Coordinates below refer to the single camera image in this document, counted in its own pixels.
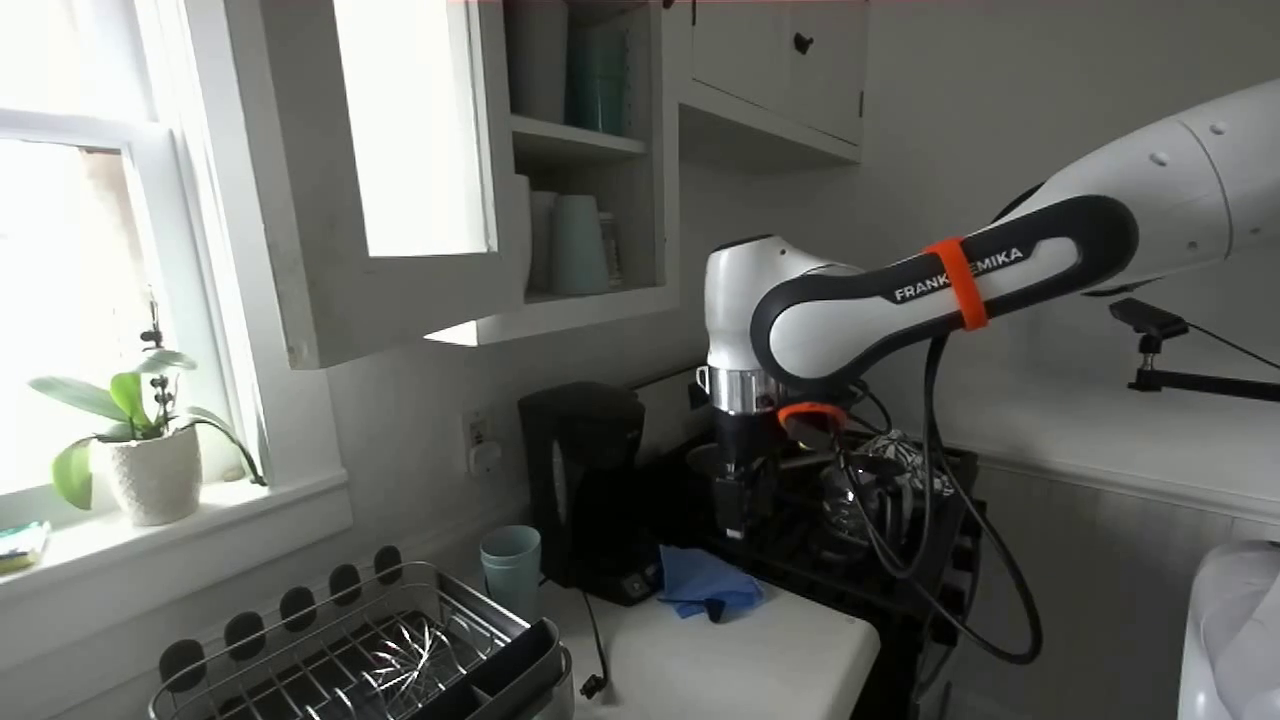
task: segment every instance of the black coffee maker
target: black coffee maker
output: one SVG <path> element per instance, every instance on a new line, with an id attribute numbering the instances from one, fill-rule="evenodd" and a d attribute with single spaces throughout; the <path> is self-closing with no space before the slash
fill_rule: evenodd
<path id="1" fill-rule="evenodd" d="M 533 525 L 546 575 L 616 604 L 655 593 L 655 539 L 637 518 L 644 403 L 605 383 L 565 383 L 521 400 Z"/>

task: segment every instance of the dish rack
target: dish rack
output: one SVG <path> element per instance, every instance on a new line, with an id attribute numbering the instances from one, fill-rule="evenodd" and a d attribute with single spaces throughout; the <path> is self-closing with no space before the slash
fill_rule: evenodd
<path id="1" fill-rule="evenodd" d="M 477 589 L 375 551 L 341 565 L 326 601 L 292 589 L 278 622 L 241 612 L 204 651 L 160 658 L 152 720 L 513 720 L 546 718 L 567 651 L 548 622 L 521 622 Z"/>

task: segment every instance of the cup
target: cup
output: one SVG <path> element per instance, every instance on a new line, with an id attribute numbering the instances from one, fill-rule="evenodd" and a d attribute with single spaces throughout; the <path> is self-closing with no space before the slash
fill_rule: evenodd
<path id="1" fill-rule="evenodd" d="M 535 622 L 546 580 L 546 535 L 529 525 L 503 525 L 480 539 L 485 593 L 507 612 Z"/>
<path id="2" fill-rule="evenodd" d="M 605 267 L 609 267 L 609 288 L 626 288 L 626 250 L 616 236 L 616 215 L 600 214 L 600 245 L 605 245 Z"/>
<path id="3" fill-rule="evenodd" d="M 513 177 L 513 266 L 517 266 L 517 288 L 529 286 L 533 274 L 533 193 L 529 177 Z"/>
<path id="4" fill-rule="evenodd" d="M 521 116 L 565 121 L 567 4 L 507 0 L 507 76 Z"/>
<path id="5" fill-rule="evenodd" d="M 621 24 L 572 29 L 567 126 L 621 136 L 630 121 L 630 41 Z"/>
<path id="6" fill-rule="evenodd" d="M 552 291 L 609 291 L 609 255 L 595 198 L 560 198 L 552 214 Z"/>
<path id="7" fill-rule="evenodd" d="M 555 193 L 533 193 L 533 262 L 529 262 L 529 291 L 552 288 L 552 215 Z"/>

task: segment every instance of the window sill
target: window sill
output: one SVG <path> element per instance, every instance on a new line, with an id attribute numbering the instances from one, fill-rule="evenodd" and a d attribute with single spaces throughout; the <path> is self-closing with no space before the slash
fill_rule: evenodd
<path id="1" fill-rule="evenodd" d="M 351 500 L 341 474 L 278 493 L 212 485 L 195 518 L 165 530 L 124 518 L 61 530 L 35 567 L 0 580 L 0 671 L 344 530 Z"/>

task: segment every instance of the upper cabinet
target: upper cabinet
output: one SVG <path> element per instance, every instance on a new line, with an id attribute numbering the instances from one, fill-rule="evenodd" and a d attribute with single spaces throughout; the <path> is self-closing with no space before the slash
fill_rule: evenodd
<path id="1" fill-rule="evenodd" d="M 228 15 L 296 363 L 675 305 L 660 8 L 243 0 Z"/>
<path id="2" fill-rule="evenodd" d="M 237 0 L 228 24 L 292 363 L 517 305 L 491 4 Z"/>
<path id="3" fill-rule="evenodd" d="M 666 15 L 649 0 L 507 0 L 517 305 L 431 332 L 503 343 L 675 310 L 680 174 Z"/>
<path id="4" fill-rule="evenodd" d="M 734 167 L 854 164 L 863 24 L 863 0 L 675 0 L 684 154 Z"/>

